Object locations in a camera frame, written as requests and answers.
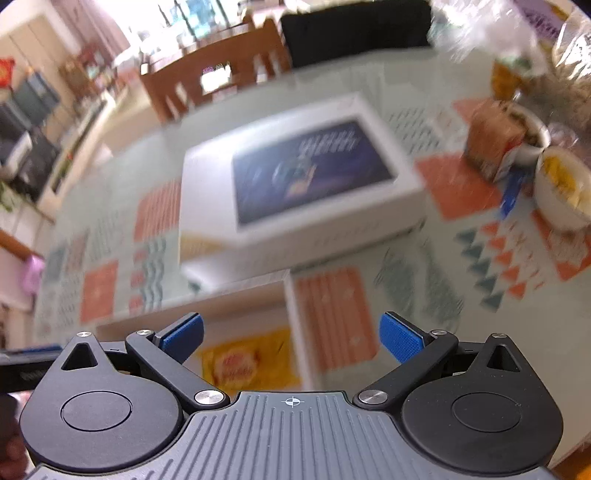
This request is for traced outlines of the white tv cabinet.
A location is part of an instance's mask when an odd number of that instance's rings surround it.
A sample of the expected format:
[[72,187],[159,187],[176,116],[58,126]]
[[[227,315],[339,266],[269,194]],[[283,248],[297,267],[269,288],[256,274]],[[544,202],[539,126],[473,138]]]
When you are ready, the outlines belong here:
[[[129,93],[123,87],[93,100],[62,139],[50,142],[41,131],[25,132],[1,167],[1,180],[45,217],[54,220],[67,193],[80,180],[102,144],[106,125]],[[14,172],[10,163],[16,163]]]

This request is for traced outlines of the clear crumpled plastic bag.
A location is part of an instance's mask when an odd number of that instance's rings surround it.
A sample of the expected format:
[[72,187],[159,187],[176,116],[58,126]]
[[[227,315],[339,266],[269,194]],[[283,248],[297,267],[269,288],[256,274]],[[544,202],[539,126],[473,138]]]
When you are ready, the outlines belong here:
[[430,1],[430,44],[458,61],[473,50],[544,61],[533,27],[513,1]]

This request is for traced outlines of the brown drink carton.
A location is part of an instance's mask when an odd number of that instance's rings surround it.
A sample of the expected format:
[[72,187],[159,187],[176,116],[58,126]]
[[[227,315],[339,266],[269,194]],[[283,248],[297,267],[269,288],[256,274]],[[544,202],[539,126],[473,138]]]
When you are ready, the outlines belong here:
[[525,139],[526,128],[498,101],[487,100],[473,114],[464,157],[489,182],[504,178],[512,163],[506,155]]

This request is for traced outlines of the red wall ornament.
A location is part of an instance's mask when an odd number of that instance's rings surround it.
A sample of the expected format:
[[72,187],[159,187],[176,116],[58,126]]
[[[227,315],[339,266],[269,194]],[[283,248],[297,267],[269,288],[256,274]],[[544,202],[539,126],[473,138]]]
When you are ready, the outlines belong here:
[[12,89],[15,60],[12,57],[0,59],[0,88]]

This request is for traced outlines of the patterned plastic tablecloth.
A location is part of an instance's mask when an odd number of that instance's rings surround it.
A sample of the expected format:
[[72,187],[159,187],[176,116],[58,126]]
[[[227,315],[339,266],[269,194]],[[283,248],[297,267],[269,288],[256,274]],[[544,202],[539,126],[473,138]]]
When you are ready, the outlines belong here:
[[196,310],[204,361],[290,336],[284,382],[353,391],[394,366],[381,314],[510,335],[567,414],[590,396],[590,235],[549,227],[464,159],[491,61],[429,49],[305,68],[156,127],[57,218],[37,343]]

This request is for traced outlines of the white open box tray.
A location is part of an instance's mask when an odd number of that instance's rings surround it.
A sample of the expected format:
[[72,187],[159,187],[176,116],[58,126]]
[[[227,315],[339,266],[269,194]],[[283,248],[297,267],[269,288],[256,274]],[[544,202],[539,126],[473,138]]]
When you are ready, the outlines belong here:
[[94,331],[101,341],[117,341],[140,329],[158,331],[189,312],[197,312],[204,319],[204,343],[200,350],[280,329],[290,330],[291,365],[297,381],[284,389],[314,391],[321,388],[310,328],[301,319],[294,280],[287,270],[230,284],[216,291],[167,300],[158,311],[102,320],[94,326]]

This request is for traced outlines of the yellow bread packet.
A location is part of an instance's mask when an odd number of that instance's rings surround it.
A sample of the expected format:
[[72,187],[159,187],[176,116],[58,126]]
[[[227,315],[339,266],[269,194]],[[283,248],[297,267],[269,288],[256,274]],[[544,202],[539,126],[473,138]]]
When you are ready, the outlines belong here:
[[228,394],[283,390],[300,383],[288,328],[206,348],[198,358],[202,378]]

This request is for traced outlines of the black chair cover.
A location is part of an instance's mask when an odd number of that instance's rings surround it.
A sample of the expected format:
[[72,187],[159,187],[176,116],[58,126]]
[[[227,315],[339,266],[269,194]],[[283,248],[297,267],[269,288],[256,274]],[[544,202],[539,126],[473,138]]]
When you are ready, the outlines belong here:
[[427,47],[427,1],[363,1],[280,17],[295,69],[377,50]]

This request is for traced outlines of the white bowl yellow food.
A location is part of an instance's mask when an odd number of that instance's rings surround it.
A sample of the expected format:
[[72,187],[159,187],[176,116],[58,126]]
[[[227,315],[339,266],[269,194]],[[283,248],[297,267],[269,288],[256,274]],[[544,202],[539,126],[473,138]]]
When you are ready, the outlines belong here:
[[555,229],[577,232],[590,226],[590,168],[568,149],[550,146],[539,156],[534,198]]

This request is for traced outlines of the white tablet box lid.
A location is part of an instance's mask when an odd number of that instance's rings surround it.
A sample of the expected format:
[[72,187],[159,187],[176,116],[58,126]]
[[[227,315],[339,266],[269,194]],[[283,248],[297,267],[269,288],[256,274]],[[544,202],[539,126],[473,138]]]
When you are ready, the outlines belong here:
[[362,95],[342,95],[186,152],[179,265],[225,284],[377,242],[425,217],[425,185],[388,124]]

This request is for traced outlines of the wooden dining chair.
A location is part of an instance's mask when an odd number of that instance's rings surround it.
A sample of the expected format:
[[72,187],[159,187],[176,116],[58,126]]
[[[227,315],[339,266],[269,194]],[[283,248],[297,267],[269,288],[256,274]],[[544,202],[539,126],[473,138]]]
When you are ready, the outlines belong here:
[[168,123],[290,69],[276,21],[267,18],[259,26],[242,23],[218,32],[164,66],[146,66],[140,80],[158,119]]

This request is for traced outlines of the blue plastic clip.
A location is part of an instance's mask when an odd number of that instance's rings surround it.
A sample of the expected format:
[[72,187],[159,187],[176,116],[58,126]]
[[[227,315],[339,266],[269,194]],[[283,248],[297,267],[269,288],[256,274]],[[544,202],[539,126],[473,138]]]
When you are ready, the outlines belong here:
[[526,177],[527,172],[523,169],[512,170],[509,174],[500,205],[502,219],[506,219],[515,208]]

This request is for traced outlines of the purple plastic stool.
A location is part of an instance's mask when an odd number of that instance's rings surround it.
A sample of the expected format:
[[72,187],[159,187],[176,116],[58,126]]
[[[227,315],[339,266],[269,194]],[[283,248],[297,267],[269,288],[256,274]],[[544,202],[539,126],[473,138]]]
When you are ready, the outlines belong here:
[[31,255],[24,263],[20,285],[22,290],[29,295],[36,295],[42,282],[42,274],[45,269],[45,261],[36,255]]

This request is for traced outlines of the clear bag red seal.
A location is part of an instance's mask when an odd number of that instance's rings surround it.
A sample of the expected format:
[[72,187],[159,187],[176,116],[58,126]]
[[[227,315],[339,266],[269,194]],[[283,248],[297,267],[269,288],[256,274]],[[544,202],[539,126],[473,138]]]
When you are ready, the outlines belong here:
[[578,6],[546,59],[547,71],[529,82],[528,95],[548,119],[590,137],[590,18]]

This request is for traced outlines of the white bowl dark food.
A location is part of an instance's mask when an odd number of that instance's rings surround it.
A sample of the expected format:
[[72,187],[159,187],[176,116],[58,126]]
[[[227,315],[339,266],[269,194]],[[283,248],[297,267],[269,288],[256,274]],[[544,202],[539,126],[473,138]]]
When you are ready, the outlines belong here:
[[509,159],[520,167],[535,165],[538,157],[551,144],[548,127],[531,110],[515,102],[506,102],[504,110],[514,122],[517,122],[525,129],[522,143],[509,151]]

